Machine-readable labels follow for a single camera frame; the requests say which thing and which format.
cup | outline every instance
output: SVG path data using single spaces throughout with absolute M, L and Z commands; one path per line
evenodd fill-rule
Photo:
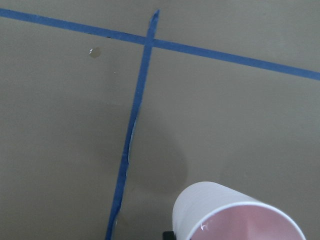
M 281 210 L 209 181 L 178 196 L 172 225 L 176 240 L 306 240 Z

blue line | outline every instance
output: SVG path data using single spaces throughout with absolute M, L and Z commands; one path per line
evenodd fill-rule
M 109 37 L 112 39 L 122 40 L 122 41 L 141 44 L 141 45 L 144 45 L 146 40 L 144 36 L 74 23 L 70 21 L 58 20 L 50 17 L 39 16 L 39 15 L 13 11 L 13 10 L 8 10 L 3 8 L 0 8 L 0 17 L 16 19 L 16 20 L 36 23 L 36 24 L 42 24 L 46 26 L 72 30 L 80 33 L 92 34 L 92 35 L 101 36 L 101 37 Z M 303 68 L 287 66 L 283 64 L 269 62 L 269 61 L 258 60 L 250 57 L 239 56 L 239 55 L 234 55 L 230 53 L 224 53 L 220 51 L 214 51 L 210 49 L 189 46 L 189 45 L 184 45 L 184 44 L 170 42 L 170 41 L 155 39 L 154 47 L 176 51 L 180 53 L 185 53 L 185 54 L 206 57 L 210 59 L 217 59 L 217 60 L 226 61 L 230 63 L 246 65 L 246 66 L 260 68 L 260 69 L 266 69 L 266 70 L 275 71 L 275 72 L 284 73 L 284 74 L 295 75 L 295 76 L 314 79 L 318 81 L 320 80 L 320 72 L 317 72 L 317 71 L 306 70 Z
M 96 26 L 89 26 L 89 25 L 84 25 L 80 23 L 74 23 L 70 21 L 54 19 L 54 18 L 45 17 L 45 16 L 24 13 L 20 11 L 13 11 L 13 10 L 0 8 L 0 17 L 46 25 L 50 27 L 66 29 L 66 30 L 76 31 L 76 32 L 85 33 L 85 34 L 92 34 L 100 37 L 107 37 L 107 38 L 122 40 L 126 42 L 131 42 L 135 44 L 143 45 L 145 43 L 145 37 L 143 36 L 133 35 L 133 34 L 129 34 L 121 31 L 104 29 Z
M 214 51 L 205 48 L 184 45 L 175 42 L 154 40 L 154 47 L 160 49 L 166 49 L 171 51 L 176 51 L 185 54 L 197 55 L 201 57 L 217 59 L 221 61 L 226 61 L 235 64 L 246 65 L 250 67 L 271 70 L 279 73 L 295 75 L 303 78 L 320 80 L 320 72 L 310 71 L 298 67 L 282 65 L 278 63 L 273 63 L 269 61 L 258 60 L 250 57 L 234 55 L 230 53 L 225 53 L 221 51 Z
M 139 110 L 140 110 L 142 99 L 143 99 L 149 63 L 150 63 L 152 48 L 154 44 L 154 38 L 155 38 L 157 24 L 159 20 L 159 12 L 160 12 L 159 10 L 154 12 L 150 20 L 149 29 L 144 42 L 144 49 L 143 49 L 143 55 L 142 55 L 142 60 L 140 65 L 140 71 L 139 71 L 138 81 L 135 88 L 130 120 L 127 128 L 127 132 L 126 132 L 122 158 L 121 158 L 118 178 L 115 186 L 113 202 L 112 202 L 105 240 L 111 240 L 112 238 L 115 220 L 122 204 L 122 198 L 123 198 L 126 179 L 127 179 L 127 170 L 129 167 L 129 154 L 130 154 L 131 142 L 133 139 L 133 135 L 134 135 L 137 119 L 138 119 L 138 114 L 139 114 Z

water droplet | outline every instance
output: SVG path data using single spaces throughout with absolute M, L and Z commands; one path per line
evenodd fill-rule
M 100 47 L 93 47 L 93 48 L 91 48 L 91 49 L 89 50 L 89 55 L 90 55 L 90 57 L 92 57 L 92 58 L 94 58 L 94 59 L 97 58 L 97 57 L 99 57 L 100 54 L 101 54 Z

white cup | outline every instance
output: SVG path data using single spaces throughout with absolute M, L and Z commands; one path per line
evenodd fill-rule
M 284 212 L 209 181 L 183 190 L 172 221 L 176 240 L 306 240 Z

blue tape strip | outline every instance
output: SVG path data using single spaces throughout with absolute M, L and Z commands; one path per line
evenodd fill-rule
M 20 11 L 13 11 L 13 10 L 0 8 L 0 17 L 46 25 L 50 27 L 66 29 L 66 30 L 76 31 L 76 32 L 85 33 L 85 34 L 92 34 L 100 37 L 108 37 L 108 38 L 131 42 L 135 44 L 143 45 L 145 43 L 145 37 L 143 36 L 129 34 L 121 31 L 104 29 L 104 28 L 95 27 L 95 26 L 74 23 L 70 21 L 54 19 L 54 18 L 45 17 L 45 16 L 24 13 Z
M 131 147 L 131 142 L 132 142 L 135 127 L 136 127 L 139 110 L 140 110 L 142 99 L 143 99 L 149 63 L 150 63 L 152 48 L 154 44 L 154 38 L 155 38 L 157 24 L 159 20 L 159 12 L 160 11 L 157 10 L 153 14 L 150 20 L 149 29 L 144 42 L 144 49 L 143 49 L 143 55 L 142 55 L 142 60 L 140 65 L 140 71 L 139 71 L 138 81 L 135 88 L 130 120 L 127 128 L 127 132 L 126 132 L 125 143 L 123 147 L 122 158 L 121 158 L 120 168 L 118 172 L 116 187 L 114 191 L 113 202 L 112 202 L 105 240 L 111 240 L 113 228 L 115 225 L 115 220 L 122 204 L 122 198 L 123 198 L 126 179 L 127 179 L 127 170 L 129 166 L 130 147 Z
M 141 45 L 145 44 L 144 36 L 128 34 L 125 32 L 114 31 L 114 30 L 104 29 L 100 27 L 64 21 L 64 20 L 58 20 L 50 17 L 44 17 L 44 16 L 39 16 L 39 15 L 34 15 L 34 14 L 29 14 L 29 13 L 24 13 L 19 11 L 13 11 L 13 10 L 8 10 L 3 8 L 0 8 L 0 17 L 16 19 L 16 20 L 21 20 L 21 21 L 26 21 L 26 22 L 36 23 L 36 24 L 42 24 L 46 26 L 97 35 L 101 37 L 109 37 L 109 38 L 122 40 L 126 42 L 141 44 Z M 155 39 L 154 47 L 176 51 L 180 53 L 197 55 L 197 56 L 211 58 L 211 59 L 217 59 L 217 60 L 226 61 L 230 63 L 246 65 L 246 66 L 260 68 L 260 69 L 271 70 L 279 73 L 295 75 L 295 76 L 314 79 L 318 81 L 320 80 L 320 72 L 306 70 L 298 67 L 287 66 L 287 65 L 273 63 L 273 62 L 268 62 L 268 61 L 263 61 L 263 60 L 258 60 L 258 59 L 245 57 L 245 56 L 224 53 L 220 51 L 214 51 L 214 50 L 195 47 L 195 46 L 184 45 L 184 44 L 170 42 L 170 41 Z
M 209 50 L 205 48 L 189 46 L 189 45 L 163 41 L 158 39 L 154 40 L 154 47 L 176 51 L 180 53 L 197 55 L 197 56 L 211 58 L 211 59 L 217 59 L 217 60 L 226 61 L 226 62 L 235 63 L 235 64 L 246 65 L 246 66 L 260 68 L 260 69 L 271 70 L 279 73 L 295 75 L 295 76 L 308 78 L 308 79 L 320 80 L 320 72 L 282 65 L 278 63 L 269 62 L 269 61 L 258 60 L 258 59 L 245 57 L 245 56 L 229 54 L 221 51 L 214 51 L 214 50 Z

